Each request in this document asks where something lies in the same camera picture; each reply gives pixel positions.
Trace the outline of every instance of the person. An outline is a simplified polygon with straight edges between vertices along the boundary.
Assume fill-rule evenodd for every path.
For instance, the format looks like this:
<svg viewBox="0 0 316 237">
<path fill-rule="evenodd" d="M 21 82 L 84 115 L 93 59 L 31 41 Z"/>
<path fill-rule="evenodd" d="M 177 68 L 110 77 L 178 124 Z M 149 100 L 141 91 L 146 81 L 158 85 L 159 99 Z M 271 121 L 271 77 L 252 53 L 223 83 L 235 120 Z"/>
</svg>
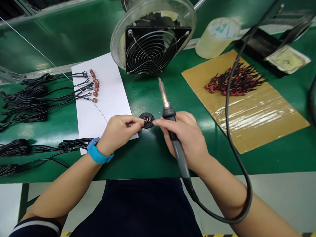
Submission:
<svg viewBox="0 0 316 237">
<path fill-rule="evenodd" d="M 178 112 L 176 122 L 153 121 L 161 127 L 174 156 L 168 130 L 182 143 L 188 167 L 206 184 L 222 214 L 237 216 L 247 188 L 212 157 L 194 116 Z M 110 156 L 141 131 L 144 121 L 121 115 L 112 117 L 96 147 Z M 68 213 L 78 204 L 101 168 L 87 153 L 60 175 L 27 211 L 10 237 L 60 236 Z M 300 236 L 255 194 L 248 215 L 231 226 L 239 237 Z M 71 236 L 202 236 L 179 178 L 106 181 L 102 200 Z"/>
</svg>

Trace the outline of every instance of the cardboard sheet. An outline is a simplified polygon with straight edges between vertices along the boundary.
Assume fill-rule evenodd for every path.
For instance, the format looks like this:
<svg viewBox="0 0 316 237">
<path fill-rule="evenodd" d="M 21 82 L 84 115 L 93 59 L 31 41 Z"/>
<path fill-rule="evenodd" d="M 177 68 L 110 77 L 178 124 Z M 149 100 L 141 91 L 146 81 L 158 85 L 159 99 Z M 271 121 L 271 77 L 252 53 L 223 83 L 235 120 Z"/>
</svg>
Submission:
<svg viewBox="0 0 316 237">
<path fill-rule="evenodd" d="M 79 138 L 101 137 L 107 121 L 114 115 L 132 115 L 123 86 L 119 69 L 112 59 L 111 53 L 91 59 L 71 68 L 72 73 L 89 72 L 92 69 L 100 82 L 98 102 L 94 105 L 90 100 L 76 100 Z M 74 85 L 84 82 L 83 78 L 74 78 Z M 136 133 L 131 139 L 138 138 Z M 87 151 L 80 149 L 81 155 Z"/>
<path fill-rule="evenodd" d="M 232 67 L 237 52 L 210 59 L 182 73 L 220 128 L 226 133 L 225 96 L 211 94 L 204 86 L 217 73 Z M 249 64 L 240 58 L 246 66 Z M 245 96 L 231 96 L 229 125 L 232 141 L 240 154 L 284 137 L 310 124 L 268 82 Z"/>
</svg>

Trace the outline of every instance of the striped sleeve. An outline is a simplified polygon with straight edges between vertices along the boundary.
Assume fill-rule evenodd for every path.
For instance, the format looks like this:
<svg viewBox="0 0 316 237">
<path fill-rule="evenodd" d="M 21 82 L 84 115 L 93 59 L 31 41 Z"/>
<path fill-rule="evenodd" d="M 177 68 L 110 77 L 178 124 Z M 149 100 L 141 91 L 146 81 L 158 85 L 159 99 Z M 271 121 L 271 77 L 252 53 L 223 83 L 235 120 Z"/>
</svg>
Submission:
<svg viewBox="0 0 316 237">
<path fill-rule="evenodd" d="M 32 217 L 18 223 L 9 237 L 59 237 L 62 227 L 55 219 Z"/>
</svg>

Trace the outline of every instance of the fan grille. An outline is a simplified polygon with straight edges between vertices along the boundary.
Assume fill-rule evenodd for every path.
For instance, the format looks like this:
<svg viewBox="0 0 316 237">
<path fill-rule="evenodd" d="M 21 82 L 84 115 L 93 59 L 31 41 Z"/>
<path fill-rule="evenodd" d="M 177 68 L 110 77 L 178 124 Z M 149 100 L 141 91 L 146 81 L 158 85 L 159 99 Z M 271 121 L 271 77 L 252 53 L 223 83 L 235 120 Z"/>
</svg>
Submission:
<svg viewBox="0 0 316 237">
<path fill-rule="evenodd" d="M 149 32 L 134 41 L 126 51 L 129 73 L 149 74 L 165 68 L 178 51 L 172 30 Z"/>
</svg>

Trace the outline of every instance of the gray floor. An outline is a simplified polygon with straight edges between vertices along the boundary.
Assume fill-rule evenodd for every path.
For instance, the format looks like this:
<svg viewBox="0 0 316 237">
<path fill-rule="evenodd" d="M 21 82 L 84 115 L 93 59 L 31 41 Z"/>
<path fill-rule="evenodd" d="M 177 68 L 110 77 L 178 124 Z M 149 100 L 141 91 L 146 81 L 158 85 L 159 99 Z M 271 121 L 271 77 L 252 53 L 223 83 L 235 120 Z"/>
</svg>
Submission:
<svg viewBox="0 0 316 237">
<path fill-rule="evenodd" d="M 316 232 L 316 172 L 251 175 L 254 192 L 266 201 L 277 213 L 300 232 Z M 200 200 L 214 212 L 220 214 L 211 194 L 199 178 L 193 178 Z M 40 195 L 50 183 L 30 184 L 28 200 Z M 94 181 L 86 195 L 70 212 L 63 231 L 73 231 L 97 206 L 101 200 L 105 181 Z M 17 184 L 0 185 L 0 237 L 16 225 L 19 201 Z M 214 220 L 204 213 L 188 197 L 203 234 L 233 234 L 229 225 Z"/>
</svg>

